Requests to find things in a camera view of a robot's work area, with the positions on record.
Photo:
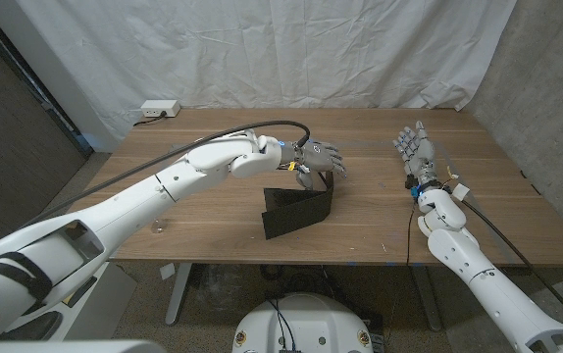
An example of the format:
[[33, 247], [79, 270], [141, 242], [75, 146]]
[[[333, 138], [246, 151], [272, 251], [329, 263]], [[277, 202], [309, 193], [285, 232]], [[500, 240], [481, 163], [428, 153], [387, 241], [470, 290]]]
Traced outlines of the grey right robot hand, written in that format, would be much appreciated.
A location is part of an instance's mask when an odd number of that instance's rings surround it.
[[437, 183], [435, 148], [421, 121], [417, 121], [414, 128], [406, 126], [392, 143], [403, 161], [410, 186]]

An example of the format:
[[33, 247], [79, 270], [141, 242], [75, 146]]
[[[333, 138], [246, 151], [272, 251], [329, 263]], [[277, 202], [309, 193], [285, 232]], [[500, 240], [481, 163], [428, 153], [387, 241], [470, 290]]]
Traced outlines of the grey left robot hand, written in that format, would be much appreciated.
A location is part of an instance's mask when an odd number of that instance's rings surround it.
[[301, 147], [295, 146], [293, 161], [298, 164], [298, 183], [308, 190], [313, 188], [312, 174], [331, 172], [346, 177], [338, 148], [327, 142], [306, 142]]

